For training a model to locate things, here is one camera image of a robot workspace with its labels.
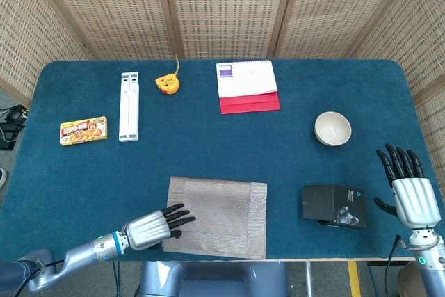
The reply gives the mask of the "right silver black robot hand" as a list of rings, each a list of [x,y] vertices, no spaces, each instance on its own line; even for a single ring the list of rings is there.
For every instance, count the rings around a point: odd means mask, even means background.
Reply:
[[[374,197],[376,206],[412,230],[430,229],[442,219],[431,181],[417,154],[387,143],[376,150],[389,182],[394,204]]]

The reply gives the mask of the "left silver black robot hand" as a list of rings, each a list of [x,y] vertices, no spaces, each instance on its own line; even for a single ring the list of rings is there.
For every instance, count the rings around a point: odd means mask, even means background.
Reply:
[[[190,211],[184,209],[185,204],[174,204],[162,210],[134,219],[122,227],[129,247],[141,251],[167,239],[178,239],[182,235],[182,225],[196,221]]]

